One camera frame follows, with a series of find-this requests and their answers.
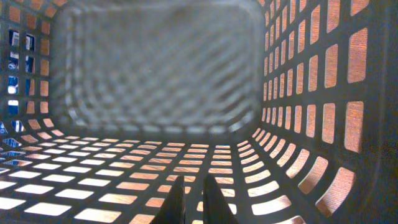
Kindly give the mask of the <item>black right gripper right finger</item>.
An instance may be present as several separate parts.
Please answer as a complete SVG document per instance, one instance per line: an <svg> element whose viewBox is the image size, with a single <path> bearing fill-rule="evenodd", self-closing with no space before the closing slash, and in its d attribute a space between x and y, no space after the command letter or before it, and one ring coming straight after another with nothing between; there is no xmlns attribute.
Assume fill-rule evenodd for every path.
<svg viewBox="0 0 398 224"><path fill-rule="evenodd" d="M208 174L203 181L204 224L238 224L215 179Z"/></svg>

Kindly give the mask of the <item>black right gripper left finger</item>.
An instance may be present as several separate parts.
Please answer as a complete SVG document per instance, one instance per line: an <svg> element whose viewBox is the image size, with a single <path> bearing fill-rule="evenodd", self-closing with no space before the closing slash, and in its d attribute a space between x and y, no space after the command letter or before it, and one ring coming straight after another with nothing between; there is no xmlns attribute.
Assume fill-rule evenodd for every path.
<svg viewBox="0 0 398 224"><path fill-rule="evenodd" d="M185 186L184 176L178 176L164 200L159 212L151 224L185 223Z"/></svg>

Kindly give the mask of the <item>grey plastic basket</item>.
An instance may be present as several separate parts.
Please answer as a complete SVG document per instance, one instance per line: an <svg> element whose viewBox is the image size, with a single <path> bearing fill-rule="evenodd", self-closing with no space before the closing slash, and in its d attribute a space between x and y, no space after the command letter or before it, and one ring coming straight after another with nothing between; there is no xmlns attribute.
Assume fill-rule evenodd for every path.
<svg viewBox="0 0 398 224"><path fill-rule="evenodd" d="M1 123L2 223L396 223L397 2L2 0Z"/></svg>

